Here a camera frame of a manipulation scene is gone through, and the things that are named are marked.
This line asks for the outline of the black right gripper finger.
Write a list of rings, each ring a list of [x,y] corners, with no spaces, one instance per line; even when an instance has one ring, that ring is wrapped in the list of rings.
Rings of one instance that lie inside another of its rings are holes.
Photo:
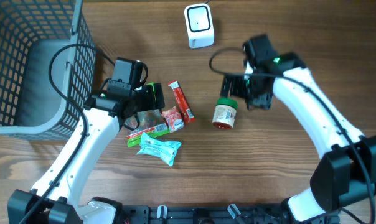
[[[231,95],[247,99],[248,79],[244,77],[233,77],[231,83]]]
[[[229,97],[232,95],[231,87],[233,85],[234,78],[225,75],[222,80],[222,86],[220,90],[220,97]]]

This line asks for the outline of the green lid jar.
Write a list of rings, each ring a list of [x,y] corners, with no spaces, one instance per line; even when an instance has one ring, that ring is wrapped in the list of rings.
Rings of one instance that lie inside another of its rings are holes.
[[[232,129],[235,123],[238,103],[231,98],[219,98],[212,124],[219,129]]]

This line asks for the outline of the green gummy candy bag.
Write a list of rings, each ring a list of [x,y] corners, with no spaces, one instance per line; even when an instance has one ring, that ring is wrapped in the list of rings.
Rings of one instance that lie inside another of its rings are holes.
[[[169,134],[169,127],[159,109],[138,112],[136,116],[128,118],[125,125],[133,129],[127,133],[128,147],[140,144],[143,133],[152,138]]]

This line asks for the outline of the red snack stick packet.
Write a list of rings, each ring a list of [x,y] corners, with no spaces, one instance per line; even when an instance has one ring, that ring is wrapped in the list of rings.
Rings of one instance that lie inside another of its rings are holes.
[[[173,80],[168,83],[168,86],[173,90],[176,102],[179,106],[179,109],[182,113],[182,117],[185,123],[192,123],[195,121],[195,116],[193,115],[191,108],[185,98],[184,92],[179,85],[177,80]]]

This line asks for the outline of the small red white packet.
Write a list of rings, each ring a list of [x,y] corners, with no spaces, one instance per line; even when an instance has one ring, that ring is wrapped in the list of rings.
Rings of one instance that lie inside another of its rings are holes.
[[[161,115],[166,120],[170,133],[176,132],[184,127],[182,116],[175,106],[167,111],[163,111]]]

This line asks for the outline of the teal snack wrapper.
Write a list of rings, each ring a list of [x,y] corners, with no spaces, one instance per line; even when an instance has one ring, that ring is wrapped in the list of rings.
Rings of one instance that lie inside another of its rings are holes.
[[[168,166],[173,166],[175,156],[182,143],[179,141],[160,141],[143,133],[139,146],[141,149],[137,154],[154,156],[160,158]]]

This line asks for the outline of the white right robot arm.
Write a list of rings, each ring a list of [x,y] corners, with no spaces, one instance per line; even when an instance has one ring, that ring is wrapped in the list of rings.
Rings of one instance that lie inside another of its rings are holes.
[[[337,223],[340,212],[362,200],[369,201],[369,221],[375,221],[376,136],[365,136],[343,117],[295,53],[247,58],[244,73],[224,73],[221,95],[243,98],[250,108],[266,108],[279,99],[320,158],[306,190],[278,205],[255,207],[254,221]]]

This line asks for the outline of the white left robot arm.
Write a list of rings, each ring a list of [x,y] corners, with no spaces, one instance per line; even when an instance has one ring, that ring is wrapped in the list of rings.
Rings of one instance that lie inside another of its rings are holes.
[[[141,111],[164,107],[162,85],[132,88],[108,82],[107,91],[94,91],[80,112],[70,139],[49,170],[30,191],[15,190],[7,204],[9,223],[123,223],[123,205],[94,197],[79,206],[83,188],[105,147],[125,120]]]

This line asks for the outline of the white barcode scanner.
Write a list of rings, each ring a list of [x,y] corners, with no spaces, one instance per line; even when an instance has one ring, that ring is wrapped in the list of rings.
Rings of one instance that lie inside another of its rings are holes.
[[[210,7],[206,3],[187,6],[184,9],[189,47],[198,49],[211,46],[215,40]]]

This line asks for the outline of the grey plastic mesh basket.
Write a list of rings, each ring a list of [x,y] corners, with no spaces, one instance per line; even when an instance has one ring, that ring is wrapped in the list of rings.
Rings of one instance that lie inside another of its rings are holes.
[[[96,53],[81,1],[0,1],[0,135],[65,140]]]

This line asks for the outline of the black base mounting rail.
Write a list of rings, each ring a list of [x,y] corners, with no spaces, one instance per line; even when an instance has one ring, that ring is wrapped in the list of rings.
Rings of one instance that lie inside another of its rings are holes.
[[[235,204],[227,207],[125,205],[119,222],[123,224],[297,223],[288,209],[280,204],[258,204],[251,207],[238,207]]]

